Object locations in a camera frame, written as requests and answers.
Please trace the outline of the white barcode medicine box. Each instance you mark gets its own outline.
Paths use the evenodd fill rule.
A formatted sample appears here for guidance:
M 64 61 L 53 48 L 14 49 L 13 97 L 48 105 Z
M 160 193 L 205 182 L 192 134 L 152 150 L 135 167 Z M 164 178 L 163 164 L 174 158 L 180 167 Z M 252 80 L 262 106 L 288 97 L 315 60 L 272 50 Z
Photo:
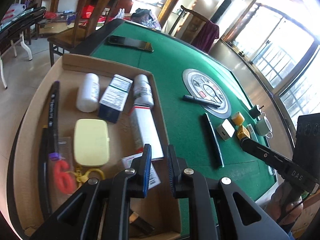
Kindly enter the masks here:
M 141 157 L 141 156 L 142 156 L 142 152 L 130 155 L 128 157 L 124 157 L 124 158 L 121 159 L 121 163 L 122 163 L 124 168 L 130 168 L 133 159 L 136 159 L 136 158 Z M 151 166 L 150 166 L 149 189 L 152 189 L 152 188 L 156 187 L 160 183 L 161 183 L 160 178 L 159 178 L 154 166 L 151 164 Z

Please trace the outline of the black gold lighter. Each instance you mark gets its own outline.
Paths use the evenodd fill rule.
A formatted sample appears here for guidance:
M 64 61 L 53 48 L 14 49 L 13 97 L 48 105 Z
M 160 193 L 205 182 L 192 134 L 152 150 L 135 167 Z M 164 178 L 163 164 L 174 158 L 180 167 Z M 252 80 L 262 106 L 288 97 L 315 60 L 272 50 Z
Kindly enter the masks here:
M 138 213 L 131 209 L 129 210 L 129 223 L 145 235 L 149 235 L 155 230 L 151 224 L 149 224 L 147 221 L 141 218 Z

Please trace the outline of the light blue tissue pack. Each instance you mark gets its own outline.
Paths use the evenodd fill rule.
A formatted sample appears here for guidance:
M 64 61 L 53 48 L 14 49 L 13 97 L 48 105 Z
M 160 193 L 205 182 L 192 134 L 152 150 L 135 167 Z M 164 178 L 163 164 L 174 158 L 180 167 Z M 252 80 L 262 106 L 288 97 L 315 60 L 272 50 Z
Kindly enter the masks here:
M 246 128 L 247 128 L 247 130 L 249 131 L 249 134 L 250 134 L 251 139 L 254 140 L 255 142 L 259 142 L 258 137 L 257 137 L 257 135 L 256 135 L 256 133 L 255 133 L 255 131 L 254 131 L 253 126 L 252 126 L 251 124 L 248 124 L 248 125 L 246 126 Z

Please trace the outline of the grey red carton box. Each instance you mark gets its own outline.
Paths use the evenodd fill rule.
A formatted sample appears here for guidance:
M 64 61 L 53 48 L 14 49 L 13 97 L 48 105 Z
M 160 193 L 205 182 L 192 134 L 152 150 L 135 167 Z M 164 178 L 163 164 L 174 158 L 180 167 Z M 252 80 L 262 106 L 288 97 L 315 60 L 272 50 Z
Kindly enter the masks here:
M 134 105 L 130 111 L 130 122 L 136 153 L 143 152 L 145 144 L 150 144 L 152 160 L 164 158 L 151 109 L 146 106 Z

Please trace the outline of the cream keychain case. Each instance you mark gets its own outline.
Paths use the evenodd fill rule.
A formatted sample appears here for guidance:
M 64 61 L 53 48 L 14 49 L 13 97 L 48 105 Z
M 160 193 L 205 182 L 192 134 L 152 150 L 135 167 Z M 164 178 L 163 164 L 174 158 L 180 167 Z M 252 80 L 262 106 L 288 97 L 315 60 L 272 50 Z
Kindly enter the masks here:
M 74 129 L 74 159 L 85 167 L 100 167 L 110 159 L 107 123 L 99 119 L 79 119 Z

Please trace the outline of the yellow cracker packet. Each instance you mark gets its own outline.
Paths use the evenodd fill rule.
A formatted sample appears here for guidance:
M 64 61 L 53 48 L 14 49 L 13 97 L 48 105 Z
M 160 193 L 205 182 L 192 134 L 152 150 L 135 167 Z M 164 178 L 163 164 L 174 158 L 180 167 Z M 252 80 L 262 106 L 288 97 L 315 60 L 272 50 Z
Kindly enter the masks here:
M 240 125 L 238 127 L 238 131 L 236 133 L 236 136 L 238 137 L 239 140 L 241 140 L 243 138 L 250 138 L 251 137 L 249 130 L 244 125 Z

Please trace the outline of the white power adapter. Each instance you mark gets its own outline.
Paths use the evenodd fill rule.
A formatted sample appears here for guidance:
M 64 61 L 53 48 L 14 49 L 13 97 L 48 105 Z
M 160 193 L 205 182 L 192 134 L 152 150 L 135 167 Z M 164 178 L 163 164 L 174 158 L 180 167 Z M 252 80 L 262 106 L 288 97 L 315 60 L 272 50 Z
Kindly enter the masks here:
M 221 124 L 219 124 L 216 130 L 224 141 L 231 139 L 231 137 L 234 135 L 234 132 L 235 132 L 234 127 L 232 126 L 232 124 L 229 122 L 228 119 L 225 119 Z

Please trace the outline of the yellow round container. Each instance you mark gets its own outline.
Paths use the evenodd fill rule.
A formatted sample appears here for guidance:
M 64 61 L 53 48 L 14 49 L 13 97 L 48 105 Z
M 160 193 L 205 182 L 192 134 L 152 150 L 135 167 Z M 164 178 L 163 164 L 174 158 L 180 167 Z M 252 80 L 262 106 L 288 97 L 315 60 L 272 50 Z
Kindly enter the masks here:
M 232 115 L 231 120 L 236 126 L 240 126 L 244 123 L 245 118 L 242 113 L 238 111 Z

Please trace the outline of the black marker blue cap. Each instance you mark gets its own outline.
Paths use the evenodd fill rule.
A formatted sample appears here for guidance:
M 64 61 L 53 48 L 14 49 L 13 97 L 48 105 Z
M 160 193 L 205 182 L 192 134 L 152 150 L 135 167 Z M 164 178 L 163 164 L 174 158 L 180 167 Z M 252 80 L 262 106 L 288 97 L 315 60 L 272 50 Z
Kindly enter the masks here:
M 214 108 L 220 108 L 221 107 L 221 105 L 219 103 L 217 103 L 217 102 L 206 100 L 206 99 L 203 99 L 203 98 L 197 98 L 197 97 L 194 97 L 194 96 L 191 96 L 191 95 L 184 95 L 182 97 L 182 99 L 184 101 L 194 102 L 194 103 L 198 103 L 200 105 L 205 105 L 205 106 L 212 106 Z

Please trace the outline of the white blue medicine box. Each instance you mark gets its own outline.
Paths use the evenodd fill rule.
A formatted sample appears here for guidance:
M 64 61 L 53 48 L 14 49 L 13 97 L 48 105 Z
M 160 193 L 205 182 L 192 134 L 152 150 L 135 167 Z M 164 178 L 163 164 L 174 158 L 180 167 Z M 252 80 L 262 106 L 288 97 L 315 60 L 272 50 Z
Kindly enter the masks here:
M 131 79 L 115 74 L 99 101 L 99 118 L 115 124 L 122 113 L 130 88 Z

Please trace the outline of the black marker purple cap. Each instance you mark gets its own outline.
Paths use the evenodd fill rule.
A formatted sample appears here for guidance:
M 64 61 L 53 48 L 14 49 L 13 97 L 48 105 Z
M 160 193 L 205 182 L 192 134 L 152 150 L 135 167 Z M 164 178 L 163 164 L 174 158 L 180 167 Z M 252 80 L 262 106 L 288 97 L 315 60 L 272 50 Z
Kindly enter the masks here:
M 52 161 L 60 159 L 59 154 L 59 133 L 58 133 L 58 113 L 60 98 L 60 81 L 55 81 L 49 93 L 49 113 L 48 113 L 48 158 Z

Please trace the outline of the white medicine bottle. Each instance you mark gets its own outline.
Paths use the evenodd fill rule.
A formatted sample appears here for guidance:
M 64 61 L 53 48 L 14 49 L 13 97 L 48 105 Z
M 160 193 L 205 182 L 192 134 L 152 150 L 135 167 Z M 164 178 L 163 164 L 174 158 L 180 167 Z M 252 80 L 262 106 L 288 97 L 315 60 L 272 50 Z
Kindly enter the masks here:
M 154 107 L 151 86 L 148 77 L 144 74 L 139 74 L 135 77 L 133 82 L 133 96 L 135 98 L 135 105 Z
M 86 74 L 83 83 L 78 89 L 77 109 L 85 113 L 96 111 L 99 105 L 99 92 L 99 77 L 93 73 Z

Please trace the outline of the black marker yellow cap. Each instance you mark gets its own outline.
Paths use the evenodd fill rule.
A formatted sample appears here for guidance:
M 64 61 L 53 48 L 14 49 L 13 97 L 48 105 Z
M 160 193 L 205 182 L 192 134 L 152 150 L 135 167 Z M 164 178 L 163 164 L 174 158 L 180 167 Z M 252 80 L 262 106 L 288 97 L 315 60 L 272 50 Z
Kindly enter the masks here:
M 47 144 L 48 144 L 48 128 L 43 126 L 41 141 L 39 146 L 39 156 L 38 156 L 38 190 L 40 198 L 40 207 L 43 219 L 46 220 L 52 214 L 52 206 L 50 202 L 49 194 L 49 182 L 48 182 L 48 154 L 47 154 Z

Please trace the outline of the dark green cylinder motor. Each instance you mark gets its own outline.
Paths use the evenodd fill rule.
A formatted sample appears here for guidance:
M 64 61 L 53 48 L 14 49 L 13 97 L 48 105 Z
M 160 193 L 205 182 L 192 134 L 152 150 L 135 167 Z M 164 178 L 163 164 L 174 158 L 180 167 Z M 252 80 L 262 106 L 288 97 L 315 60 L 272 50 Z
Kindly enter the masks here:
M 257 119 L 259 116 L 263 114 L 262 109 L 264 108 L 264 105 L 259 106 L 259 105 L 254 105 L 250 110 L 249 110 L 249 115 L 253 119 Z

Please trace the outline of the black glass side table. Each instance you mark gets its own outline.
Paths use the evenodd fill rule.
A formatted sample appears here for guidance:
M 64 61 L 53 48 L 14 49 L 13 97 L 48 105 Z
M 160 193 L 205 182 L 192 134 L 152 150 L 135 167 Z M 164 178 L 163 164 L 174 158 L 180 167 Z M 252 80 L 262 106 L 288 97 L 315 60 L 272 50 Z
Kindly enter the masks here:
M 39 23 L 44 18 L 45 13 L 45 7 L 31 8 L 1 25 L 1 81 L 4 89 L 7 89 L 8 85 L 4 77 L 3 56 L 10 50 L 13 50 L 15 57 L 17 57 L 16 45 L 20 44 L 27 52 L 28 60 L 31 61 L 33 59 L 31 49 L 24 41 L 24 31 L 32 25 Z

